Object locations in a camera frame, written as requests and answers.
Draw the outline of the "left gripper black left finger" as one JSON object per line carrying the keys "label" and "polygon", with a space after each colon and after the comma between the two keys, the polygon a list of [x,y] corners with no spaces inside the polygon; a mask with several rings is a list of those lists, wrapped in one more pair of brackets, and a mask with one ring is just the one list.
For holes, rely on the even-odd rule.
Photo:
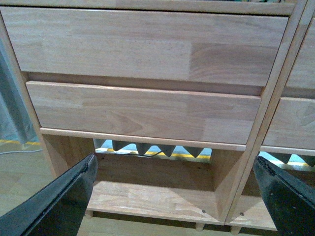
{"label": "left gripper black left finger", "polygon": [[0,218],[2,236],[75,236],[92,195],[97,157],[90,153]]}

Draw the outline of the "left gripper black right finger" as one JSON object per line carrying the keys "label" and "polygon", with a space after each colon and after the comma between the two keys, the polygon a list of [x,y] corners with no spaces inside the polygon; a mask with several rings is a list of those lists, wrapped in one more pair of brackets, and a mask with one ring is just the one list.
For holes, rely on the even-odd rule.
{"label": "left gripper black right finger", "polygon": [[264,204],[282,236],[315,234],[315,189],[262,156],[253,171]]}

